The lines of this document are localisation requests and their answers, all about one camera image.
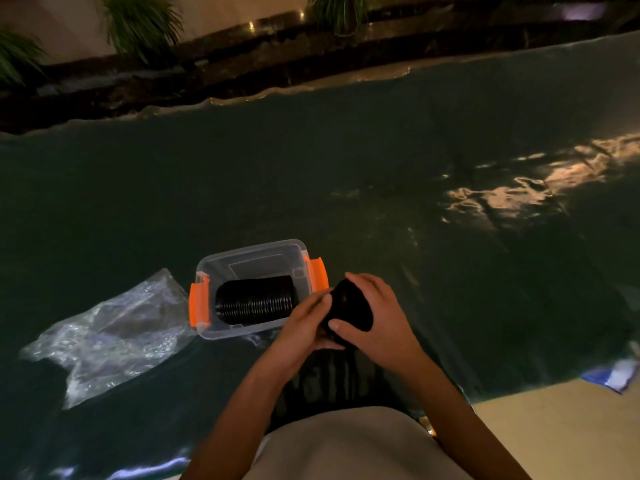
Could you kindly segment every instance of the clear plastic bag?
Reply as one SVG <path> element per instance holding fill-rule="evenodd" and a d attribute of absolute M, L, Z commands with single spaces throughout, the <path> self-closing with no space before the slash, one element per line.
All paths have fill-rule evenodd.
<path fill-rule="evenodd" d="M 184 348 L 196 332 L 189 300 L 167 269 L 135 288 L 55 323 L 20 352 L 69 371 L 64 409 L 102 394 Z"/>

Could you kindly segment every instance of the wrinkled plastic sheet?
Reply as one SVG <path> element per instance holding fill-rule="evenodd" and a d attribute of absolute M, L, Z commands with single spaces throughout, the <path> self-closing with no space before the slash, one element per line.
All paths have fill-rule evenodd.
<path fill-rule="evenodd" d="M 55 323 L 21 350 L 69 371 L 64 408 L 149 371 L 196 335 L 189 299 L 167 269 L 85 313 Z"/>
<path fill-rule="evenodd" d="M 261 242 L 304 241 L 330 283 L 384 277 L 472 401 L 617 358 L 638 316 L 618 290 L 640 289 L 638 46 L 629 34 L 3 142 L 2 471 L 183 470 L 271 332 L 196 338 L 65 411 L 65 373 L 18 349 L 159 265 L 187 287 L 202 256 Z M 274 420 L 410 401 L 361 355 L 314 355 L 303 372 Z"/>

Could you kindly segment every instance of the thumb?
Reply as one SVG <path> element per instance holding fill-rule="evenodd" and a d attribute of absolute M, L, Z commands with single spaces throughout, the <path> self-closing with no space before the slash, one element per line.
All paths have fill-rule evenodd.
<path fill-rule="evenodd" d="M 364 335 L 366 334 L 365 331 L 359 330 L 352 324 L 338 319 L 329 320 L 328 325 L 329 328 L 336 333 L 336 335 L 339 335 L 347 342 L 350 342 L 356 347 L 360 348 L 358 344 L 364 338 Z"/>

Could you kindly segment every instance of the dark green surface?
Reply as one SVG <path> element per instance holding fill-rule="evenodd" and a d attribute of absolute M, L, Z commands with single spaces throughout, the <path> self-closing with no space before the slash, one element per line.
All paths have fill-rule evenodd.
<path fill-rule="evenodd" d="M 633 137 L 624 158 L 574 147 L 640 131 L 638 47 L 630 34 L 0 141 L 1 476 L 180 470 L 251 343 L 197 339 L 69 411 L 65 373 L 18 350 L 161 267 L 187 287 L 203 256 L 261 242 L 302 240 L 333 284 L 384 277 L 472 400 L 615 357 L 632 316 L 614 285 L 640 288 L 640 153 Z M 592 176 L 574 183 L 571 165 Z"/>

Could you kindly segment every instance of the green plant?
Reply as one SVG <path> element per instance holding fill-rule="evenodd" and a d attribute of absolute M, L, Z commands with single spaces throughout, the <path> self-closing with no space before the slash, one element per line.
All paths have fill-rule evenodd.
<path fill-rule="evenodd" d="M 107 41 L 120 55 L 133 55 L 147 65 L 163 58 L 178 43 L 182 14 L 173 0 L 100 0 Z"/>
<path fill-rule="evenodd" d="M 367 19 L 373 0 L 308 0 L 308 6 L 321 26 L 331 27 L 336 35 L 350 35 Z"/>
<path fill-rule="evenodd" d="M 25 70 L 42 72 L 39 61 L 43 55 L 36 40 L 0 28 L 0 83 L 24 86 Z"/>

